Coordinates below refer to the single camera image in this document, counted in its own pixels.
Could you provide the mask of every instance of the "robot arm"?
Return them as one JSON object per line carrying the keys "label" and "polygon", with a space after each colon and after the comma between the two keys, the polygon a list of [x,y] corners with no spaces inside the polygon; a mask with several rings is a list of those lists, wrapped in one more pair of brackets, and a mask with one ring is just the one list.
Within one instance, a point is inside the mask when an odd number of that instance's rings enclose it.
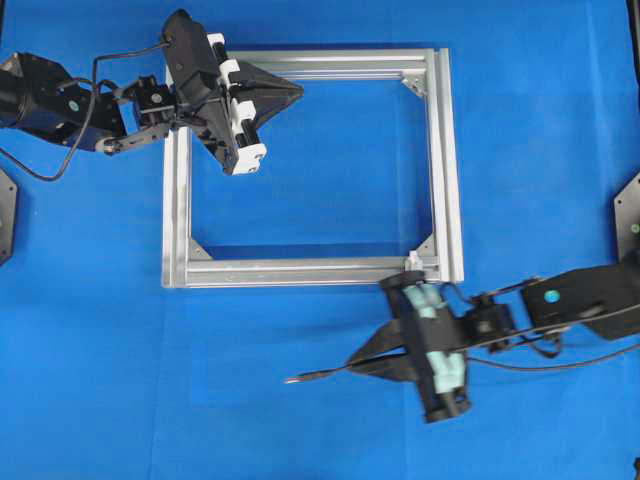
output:
{"label": "robot arm", "polygon": [[[257,129],[302,97],[303,89],[246,62],[230,59],[224,36],[213,35],[178,10],[162,31],[172,85],[139,77],[118,88],[112,82],[74,79],[58,63],[16,53],[0,67],[0,126],[15,128],[58,145],[73,144],[98,92],[79,149],[113,155],[165,138],[189,126],[230,175],[252,173],[266,155]],[[127,133],[120,105],[132,102],[139,130]]]}

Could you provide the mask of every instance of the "black cable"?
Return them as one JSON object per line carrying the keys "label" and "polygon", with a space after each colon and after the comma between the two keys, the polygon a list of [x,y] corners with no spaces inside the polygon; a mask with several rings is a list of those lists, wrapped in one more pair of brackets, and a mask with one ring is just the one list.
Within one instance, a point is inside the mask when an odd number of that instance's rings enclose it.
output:
{"label": "black cable", "polygon": [[487,340],[486,342],[476,343],[475,345],[471,345],[470,347],[461,347],[453,350],[453,353],[464,352],[469,350],[470,348],[476,347],[486,347],[487,345],[491,345],[495,342],[502,342],[503,340],[510,340],[512,338],[520,337],[522,335],[526,335],[528,333],[542,332],[545,330],[558,330],[565,329],[567,327],[572,327],[573,325],[580,325],[583,323],[596,322],[598,320],[604,320],[606,318],[615,317],[616,315],[621,315],[623,313],[632,312],[634,310],[640,309],[640,304],[631,305],[629,307],[621,308],[619,310],[615,310],[609,313],[603,313],[602,315],[596,315],[595,317],[590,318],[580,318],[577,320],[569,320],[567,322],[556,323],[555,325],[546,325],[542,327],[531,327],[525,328],[524,330],[518,330],[516,332],[510,333],[509,335],[505,335],[504,337],[496,338],[494,340]]}
{"label": "black cable", "polygon": [[[69,87],[71,87],[73,85],[78,85],[79,83],[84,83],[85,85],[93,86],[93,82],[91,80],[89,80],[88,78],[73,77],[73,78],[70,78],[69,80],[65,80],[64,82],[60,82],[58,85],[56,85],[56,89],[57,90],[64,90],[65,88],[69,88]],[[115,82],[112,82],[111,80],[105,78],[105,79],[100,80],[98,82],[98,93],[100,93],[100,87],[102,87],[102,85],[110,88],[111,90],[117,90],[118,89],[118,85]]]}
{"label": "black cable", "polygon": [[460,290],[460,287],[458,285],[456,285],[455,283],[452,282],[446,282],[443,283],[442,285],[440,285],[440,296],[442,296],[444,298],[444,290],[449,287],[452,288],[453,291],[456,293],[456,296],[462,300],[463,302],[469,304],[469,305],[473,305],[473,302],[471,300],[469,300],[464,293],[462,293],[462,290]]}
{"label": "black cable", "polygon": [[57,90],[64,90],[65,88],[72,87],[73,85],[77,85],[79,83],[84,83],[86,85],[92,85],[91,80],[89,80],[88,78],[73,77],[73,78],[70,78],[69,80],[65,80],[63,82],[60,82],[58,85],[56,85],[56,89]]}
{"label": "black cable", "polygon": [[631,345],[630,347],[623,348],[617,352],[603,355],[602,357],[593,358],[591,360],[585,360],[583,362],[567,363],[564,365],[552,365],[550,367],[519,367],[516,365],[507,365],[504,363],[492,362],[491,360],[484,360],[482,358],[467,357],[470,362],[480,363],[489,367],[502,368],[504,370],[513,370],[515,372],[553,372],[560,370],[572,370],[574,368],[588,367],[590,365],[596,365],[598,363],[606,362],[612,358],[619,357],[625,353],[633,352],[634,350],[640,350],[640,343]]}
{"label": "black cable", "polygon": [[[140,57],[142,55],[146,55],[146,54],[151,53],[151,52],[153,52],[155,50],[158,50],[160,48],[164,48],[164,47],[166,47],[168,45],[169,45],[169,43],[162,42],[162,43],[159,43],[157,45],[154,45],[153,47],[144,48],[142,50],[136,50],[135,52],[113,53],[113,54],[110,54],[110,55],[101,55],[101,56],[96,57],[96,58],[93,59],[92,76],[91,76],[91,81],[90,81],[90,83],[91,83],[91,97],[90,97],[90,100],[89,100],[89,108],[87,109],[87,115],[85,116],[84,122],[82,124],[82,128],[80,129],[80,133],[78,134],[78,137],[76,138],[76,141],[73,143],[73,146],[67,152],[66,156],[64,157],[64,160],[62,161],[62,164],[60,165],[60,168],[55,173],[55,175],[46,176],[46,175],[41,175],[41,174],[35,172],[34,170],[32,170],[31,168],[27,167],[24,163],[19,161],[17,158],[15,158],[13,155],[11,155],[9,152],[4,150],[3,148],[0,148],[0,154],[4,155],[6,158],[11,160],[13,163],[15,163],[23,171],[25,171],[26,173],[28,173],[32,177],[37,178],[38,180],[42,180],[43,182],[55,182],[56,180],[60,179],[60,177],[62,177],[62,175],[64,175],[64,172],[67,170],[67,167],[69,166],[69,163],[71,162],[71,159],[73,158],[73,155],[76,153],[76,150],[78,149],[78,146],[80,145],[80,142],[82,141],[82,138],[84,137],[84,134],[86,133],[87,128],[89,127],[89,122],[91,121],[91,116],[93,115],[93,110],[95,109],[96,99],[98,97],[98,92],[100,90],[100,87],[99,87],[99,85],[97,83],[98,63],[103,61],[103,60],[114,60],[114,59],[119,59],[119,58]],[[83,81],[86,80],[86,79],[84,79],[82,77],[76,77],[76,79],[81,79]]]}
{"label": "black cable", "polygon": [[509,285],[508,287],[502,287],[499,288],[497,290],[494,290],[493,292],[489,292],[487,293],[487,295],[491,295],[496,296],[496,295],[504,295],[505,293],[509,293],[512,292],[514,290],[518,290],[522,287],[526,287],[527,285],[537,282],[538,279],[537,278],[528,278],[527,280],[523,280],[522,282],[516,283],[514,285]]}

